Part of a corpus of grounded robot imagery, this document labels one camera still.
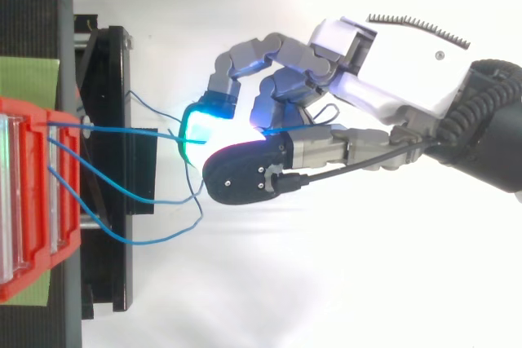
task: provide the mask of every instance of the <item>screw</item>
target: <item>screw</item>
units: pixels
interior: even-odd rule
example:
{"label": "screw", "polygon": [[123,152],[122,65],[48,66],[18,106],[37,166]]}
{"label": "screw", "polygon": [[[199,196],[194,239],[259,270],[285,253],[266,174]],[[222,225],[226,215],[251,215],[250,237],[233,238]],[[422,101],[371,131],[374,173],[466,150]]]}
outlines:
{"label": "screw", "polygon": [[[94,124],[91,122],[91,119],[89,118],[89,116],[83,116],[82,125],[83,126],[93,126]],[[91,130],[82,130],[82,134],[85,139],[88,139],[91,136]]]}
{"label": "screw", "polygon": [[134,38],[132,36],[127,36],[123,39],[123,46],[125,49],[132,51],[134,49]]}

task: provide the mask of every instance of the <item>robotic hand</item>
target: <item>robotic hand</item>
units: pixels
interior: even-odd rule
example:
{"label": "robotic hand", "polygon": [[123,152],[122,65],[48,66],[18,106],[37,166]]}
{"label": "robotic hand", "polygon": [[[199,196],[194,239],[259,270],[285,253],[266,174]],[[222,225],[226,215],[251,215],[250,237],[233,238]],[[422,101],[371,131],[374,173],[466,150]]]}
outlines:
{"label": "robotic hand", "polygon": [[[195,112],[233,117],[240,77],[273,61],[284,67],[263,79],[251,112],[264,140],[206,161],[210,196],[231,205],[270,200],[357,169],[396,170],[425,153],[522,202],[522,68],[471,62],[468,42],[416,19],[371,15],[366,22],[325,20],[308,45],[272,33],[217,58],[207,92],[185,111],[181,137],[205,137],[191,134]],[[314,124],[307,107],[327,92],[394,125],[391,133]],[[180,151],[187,159],[183,145]],[[327,163],[344,167],[287,171]]]}

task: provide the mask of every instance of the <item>clear plastic front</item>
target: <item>clear plastic front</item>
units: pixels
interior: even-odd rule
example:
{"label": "clear plastic front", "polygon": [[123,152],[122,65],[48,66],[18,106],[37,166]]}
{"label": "clear plastic front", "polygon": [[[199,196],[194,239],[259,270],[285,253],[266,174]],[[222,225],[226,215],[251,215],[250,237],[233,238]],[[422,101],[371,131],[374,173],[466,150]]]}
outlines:
{"label": "clear plastic front", "polygon": [[9,117],[0,115],[0,284],[13,278]]}
{"label": "clear plastic front", "polygon": [[9,162],[11,167],[11,221],[14,271],[26,267],[22,226],[22,186],[20,168],[20,125],[23,117],[9,117]]}
{"label": "clear plastic front", "polygon": [[[49,127],[49,138],[58,140],[58,128]],[[60,172],[60,160],[58,159],[58,147],[49,143],[49,165]],[[49,174],[49,232],[51,233],[51,254],[58,251],[60,240],[60,183],[56,177]]]}

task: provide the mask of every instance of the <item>white background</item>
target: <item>white background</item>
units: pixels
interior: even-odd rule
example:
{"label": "white background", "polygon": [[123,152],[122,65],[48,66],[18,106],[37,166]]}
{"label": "white background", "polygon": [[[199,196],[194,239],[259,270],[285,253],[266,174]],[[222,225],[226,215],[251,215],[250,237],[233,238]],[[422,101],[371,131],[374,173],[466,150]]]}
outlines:
{"label": "white background", "polygon": [[[131,85],[181,116],[215,57],[277,31],[307,42],[325,17],[414,15],[472,41],[477,59],[522,63],[520,0],[76,0],[134,36]],[[243,83],[248,118],[258,78]],[[378,126],[345,108],[349,127]],[[133,103],[133,126],[175,126]],[[198,181],[193,173],[194,182]],[[176,146],[160,141],[157,198],[188,194]],[[520,347],[522,205],[422,158],[238,207],[203,196],[206,216],[134,250],[134,304],[97,306],[90,347]],[[136,217],[135,239],[197,218],[193,204]]]}

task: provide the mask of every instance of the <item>red plastic bin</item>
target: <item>red plastic bin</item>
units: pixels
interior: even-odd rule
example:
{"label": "red plastic bin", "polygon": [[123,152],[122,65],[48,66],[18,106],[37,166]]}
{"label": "red plastic bin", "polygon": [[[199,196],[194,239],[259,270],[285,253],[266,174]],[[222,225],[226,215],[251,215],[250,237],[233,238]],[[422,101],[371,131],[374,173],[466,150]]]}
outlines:
{"label": "red plastic bin", "polygon": [[[0,271],[0,302],[5,302],[66,259],[80,245],[79,206],[66,194],[67,190],[60,187],[59,223],[62,235],[58,251],[51,255],[50,174],[47,170],[47,122],[78,123],[78,119],[7,98],[0,98],[0,116],[0,268],[5,265],[11,267],[7,274],[2,275],[5,268]],[[78,152],[79,130],[60,128],[59,135],[61,143]],[[61,152],[60,175],[79,192],[78,163]]]}

